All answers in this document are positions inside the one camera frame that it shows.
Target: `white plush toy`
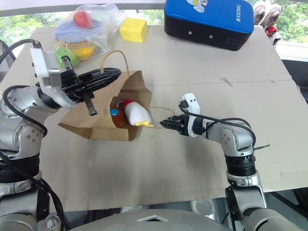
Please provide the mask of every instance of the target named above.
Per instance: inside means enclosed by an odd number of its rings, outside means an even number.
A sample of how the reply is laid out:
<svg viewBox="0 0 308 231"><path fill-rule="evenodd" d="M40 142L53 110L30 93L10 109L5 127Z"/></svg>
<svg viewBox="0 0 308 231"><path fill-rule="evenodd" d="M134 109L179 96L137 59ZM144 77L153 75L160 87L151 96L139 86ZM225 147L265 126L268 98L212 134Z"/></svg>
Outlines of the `white plush toy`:
<svg viewBox="0 0 308 231"><path fill-rule="evenodd" d="M153 127L149 113L139 103L133 100L125 100L123 107L126 118L131 125Z"/></svg>

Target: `black cable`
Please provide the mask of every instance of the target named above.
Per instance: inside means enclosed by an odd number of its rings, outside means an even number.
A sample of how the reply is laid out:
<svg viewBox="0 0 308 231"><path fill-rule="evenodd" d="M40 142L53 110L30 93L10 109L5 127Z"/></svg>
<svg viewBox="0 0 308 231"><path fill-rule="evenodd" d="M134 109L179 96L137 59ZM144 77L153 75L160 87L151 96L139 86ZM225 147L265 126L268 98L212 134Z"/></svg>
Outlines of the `black cable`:
<svg viewBox="0 0 308 231"><path fill-rule="evenodd" d="M52 197L52 200L54 202L54 206L57 212L57 215L61 221L61 223L63 224L65 230L70 230L69 226L67 225L65 218L64 218L64 212L63 212L63 207L61 204L61 201L58 197L58 195L51 189L51 187L46 183L46 181L42 180L42 182L38 181L37 179L33 178L32 176L30 176L29 174L25 173L23 170L21 170L19 167L17 167L16 165L14 165L9 158L4 155L2 152L0 152L0 158L3 160L3 162L7 165L12 166L12 168L14 168L14 170L16 172L18 172L21 176L23 176L24 178L32 181L33 183L35 183L36 185L38 185L39 187L43 188L44 190L46 190Z"/></svg>
<svg viewBox="0 0 308 231"><path fill-rule="evenodd" d="M270 146L270 144L267 144L267 145L264 145L264 146L261 146L261 147L254 148L254 151L255 151L255 150L262 149L262 148L267 148L267 147L269 147L269 146Z"/></svg>
<svg viewBox="0 0 308 231"><path fill-rule="evenodd" d="M231 223L232 223L232 230L236 231L235 220L231 219Z"/></svg>
<svg viewBox="0 0 308 231"><path fill-rule="evenodd" d="M25 86L25 85L16 85L16 86L11 86L9 88L7 88L4 92L3 92L3 95L2 95L2 98L3 98L3 101L4 103L6 104L6 106L12 111L14 112L15 114L19 115L20 117L28 120L29 122L39 126L43 131L44 131L44 137L47 135L47 128L41 124L40 122L26 116L25 114L21 113L20 111L18 111L16 108L14 108L14 106L10 103L9 99L8 99L8 94L10 91L14 90L14 89L18 89L18 88L25 88L25 87L28 87L28 86Z"/></svg>
<svg viewBox="0 0 308 231"><path fill-rule="evenodd" d="M225 217L223 218L221 224L223 224L223 223L225 222L225 220L227 219L228 215L229 215L229 212L227 212L227 214L226 214Z"/></svg>
<svg viewBox="0 0 308 231"><path fill-rule="evenodd" d="M254 145L256 143L256 135L254 134L254 132L250 128L247 128L247 127L245 127L243 125L240 125L240 124L230 123L230 122L224 121L222 119L216 119L216 118L208 117L208 116L205 116L205 115L199 115L199 114L188 112L184 108L182 108L182 106L180 104L179 104L179 108L180 108L180 110L183 113L188 114L190 116L195 116L195 117L202 118L202 119L212 120L212 121L217 122L217 123L222 123L222 124L227 124L227 125L230 125L230 126L235 126L235 127L243 128L243 129L249 131L249 133L251 134L252 140L253 140L252 141L252 146L253 147L254 147Z"/></svg>
<svg viewBox="0 0 308 231"><path fill-rule="evenodd" d="M249 124L246 120L241 119L241 118L225 118L225 119L221 119L221 120L223 120L223 121L232 121L232 120L242 121L242 122L244 122L247 126L249 126L249 128L251 129L250 124ZM217 124L217 123L218 123L218 122L213 122L213 123L211 123L209 126L207 126L207 127L205 128L205 131L208 131L214 124Z"/></svg>
<svg viewBox="0 0 308 231"><path fill-rule="evenodd" d="M9 48L9 46L1 39L0 39L0 43L2 44L2 47L4 48L5 51ZM15 61L16 59L15 55L12 52L9 52L9 55Z"/></svg>
<svg viewBox="0 0 308 231"><path fill-rule="evenodd" d="M0 64L2 63L2 61L6 58L6 56L12 52L12 50L14 50L16 47L24 44L24 43L32 43L33 44L33 47L35 48L42 48L40 42L34 40L34 39L23 39L23 40L20 40L16 43L14 43L12 46L8 47L4 52L3 54L0 56Z"/></svg>

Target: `plastic bag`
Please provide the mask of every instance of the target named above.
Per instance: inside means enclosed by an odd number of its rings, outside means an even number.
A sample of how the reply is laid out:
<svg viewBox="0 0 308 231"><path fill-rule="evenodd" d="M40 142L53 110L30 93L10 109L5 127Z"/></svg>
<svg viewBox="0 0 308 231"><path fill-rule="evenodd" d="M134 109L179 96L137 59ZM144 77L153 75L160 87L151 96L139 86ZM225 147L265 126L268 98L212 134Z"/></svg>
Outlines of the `plastic bag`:
<svg viewBox="0 0 308 231"><path fill-rule="evenodd" d="M81 5L66 19L55 24L55 56L61 68L62 56L70 57L73 67L80 60L110 51L108 39L119 29L126 16L115 4Z"/></svg>

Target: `brown paper bag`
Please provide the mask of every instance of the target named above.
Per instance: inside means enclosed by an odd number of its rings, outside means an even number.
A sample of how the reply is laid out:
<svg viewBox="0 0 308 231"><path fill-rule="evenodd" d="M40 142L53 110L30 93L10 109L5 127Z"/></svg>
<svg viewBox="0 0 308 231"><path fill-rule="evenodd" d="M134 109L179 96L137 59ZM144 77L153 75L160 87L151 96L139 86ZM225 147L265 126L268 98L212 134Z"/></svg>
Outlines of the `brown paper bag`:
<svg viewBox="0 0 308 231"><path fill-rule="evenodd" d="M96 116L90 116L84 103L79 103L59 123L59 126L87 139L114 141L132 141L141 127L127 125L117 128L110 115L110 106L118 101L133 100L143 107L148 107L152 93L145 87L142 72L123 72L116 81L108 87L94 92L92 99Z"/></svg>

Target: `yellow plush beak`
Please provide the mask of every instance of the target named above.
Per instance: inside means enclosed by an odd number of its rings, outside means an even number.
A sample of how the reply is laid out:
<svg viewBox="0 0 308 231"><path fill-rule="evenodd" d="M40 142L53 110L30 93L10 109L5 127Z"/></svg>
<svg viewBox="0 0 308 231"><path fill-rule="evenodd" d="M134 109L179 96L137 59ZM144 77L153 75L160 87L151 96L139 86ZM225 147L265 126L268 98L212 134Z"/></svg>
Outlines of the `yellow plush beak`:
<svg viewBox="0 0 308 231"><path fill-rule="evenodd" d="M150 124L149 121L144 121L144 122L141 122L141 123L136 123L135 125L136 126L145 126L145 127L154 127L154 125Z"/></svg>

